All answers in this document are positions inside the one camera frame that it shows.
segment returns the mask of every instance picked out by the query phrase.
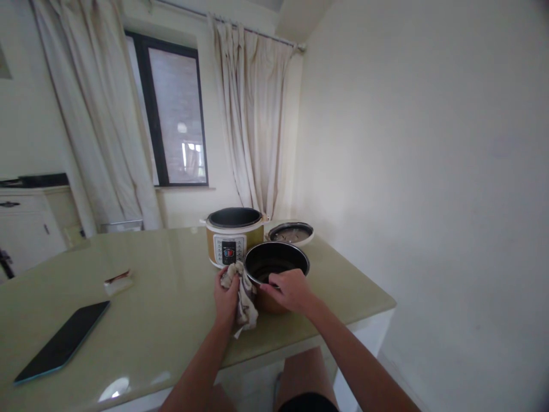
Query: leg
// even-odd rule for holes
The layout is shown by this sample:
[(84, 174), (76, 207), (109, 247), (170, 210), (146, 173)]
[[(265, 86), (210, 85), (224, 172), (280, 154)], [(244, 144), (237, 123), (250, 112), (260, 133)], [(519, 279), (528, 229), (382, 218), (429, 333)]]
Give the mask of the leg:
[(220, 383), (212, 388), (210, 402), (208, 403), (206, 411), (236, 412), (233, 402), (231, 402)]
[(318, 393), (337, 406), (320, 347), (286, 359), (280, 378), (280, 390), (274, 403), (275, 412), (286, 401), (307, 392)]

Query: smartphone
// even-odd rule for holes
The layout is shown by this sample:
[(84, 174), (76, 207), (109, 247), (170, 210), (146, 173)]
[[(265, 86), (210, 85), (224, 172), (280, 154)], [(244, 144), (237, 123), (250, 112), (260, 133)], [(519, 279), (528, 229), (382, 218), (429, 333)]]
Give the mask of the smartphone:
[(78, 309), (15, 378), (19, 384), (61, 369), (90, 334), (110, 301)]

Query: hand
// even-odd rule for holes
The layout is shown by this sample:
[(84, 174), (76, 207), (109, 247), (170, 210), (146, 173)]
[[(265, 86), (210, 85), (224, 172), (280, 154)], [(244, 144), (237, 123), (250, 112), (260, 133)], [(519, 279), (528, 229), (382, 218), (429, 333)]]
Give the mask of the hand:
[(261, 290), (267, 292), (274, 300), (292, 312), (307, 314), (308, 309), (318, 298), (309, 289), (309, 284), (301, 269), (293, 269), (281, 274), (270, 274), (269, 283), (280, 288), (275, 289), (270, 284), (262, 284)]
[(216, 324), (231, 328), (234, 322), (236, 313), (236, 305), (238, 303), (238, 287), (240, 285), (240, 277), (235, 275), (230, 288), (226, 290), (221, 286), (221, 277), (229, 267), (220, 270), (216, 275), (216, 285), (213, 291), (213, 297), (216, 301)]

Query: curtain rod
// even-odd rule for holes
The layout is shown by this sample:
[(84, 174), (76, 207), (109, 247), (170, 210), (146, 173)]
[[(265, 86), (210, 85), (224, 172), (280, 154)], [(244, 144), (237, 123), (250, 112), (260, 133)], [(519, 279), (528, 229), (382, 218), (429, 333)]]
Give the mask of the curtain rod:
[[(172, 3), (170, 1), (167, 1), (167, 0), (154, 0), (154, 2), (156, 3), (160, 3), (160, 4), (163, 4), (163, 5), (167, 5), (167, 6), (171, 6), (171, 7), (175, 7), (176, 9), (180, 9), (180, 10), (184, 10), (184, 11), (187, 11), (188, 13), (192, 13), (192, 14), (196, 14), (196, 15), (199, 15), (199, 16), (202, 16), (204, 18), (207, 18), (208, 15), (206, 13), (203, 13), (201, 11), (198, 11), (198, 10), (194, 10), (194, 9), (191, 9), (189, 7), (185, 7), (185, 6), (180, 6), (178, 4), (175, 4), (175, 3)], [(149, 0), (149, 4), (150, 4), (150, 7), (152, 8), (153, 6), (153, 0)], [(237, 25), (232, 22), (232, 21), (227, 21), (227, 20), (223, 20), (222, 18), (219, 18), (219, 17), (214, 17), (217, 21), (220, 21), (222, 23), (230, 23), (232, 24), (234, 27), (237, 27)], [(280, 37), (276, 37), (276, 36), (272, 36), (272, 35), (269, 35), (269, 34), (265, 34), (265, 33), (262, 33), (260, 31), (257, 31), (257, 30), (253, 30), (253, 29), (250, 29), (248, 27), (244, 27), (244, 30), (246, 31), (249, 31), (250, 33), (255, 33), (257, 35), (260, 35), (260, 36), (263, 36), (263, 37), (267, 37), (267, 38), (270, 38), (270, 39), (273, 39), (277, 42), (281, 42), (281, 43), (284, 43), (284, 44), (287, 44), (289, 46), (296, 46), (297, 49), (302, 52), (302, 53), (305, 53), (307, 47), (305, 45), (301, 45), (301, 44), (297, 44), (297, 43), (293, 43), (289, 40), (286, 40), (286, 39), (283, 39), (283, 38), (280, 38)]]

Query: left hand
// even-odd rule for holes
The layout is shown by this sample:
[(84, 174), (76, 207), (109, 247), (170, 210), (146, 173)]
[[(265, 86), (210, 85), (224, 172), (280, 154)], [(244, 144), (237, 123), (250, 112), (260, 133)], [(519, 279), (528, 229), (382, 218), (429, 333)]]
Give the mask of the left hand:
[(216, 275), (216, 285), (213, 297), (216, 300), (216, 324), (231, 328), (234, 323), (236, 305), (238, 303), (238, 287), (240, 286), (240, 277), (235, 275), (233, 283), (228, 290), (221, 286), (221, 277), (227, 271), (228, 267), (221, 269)]

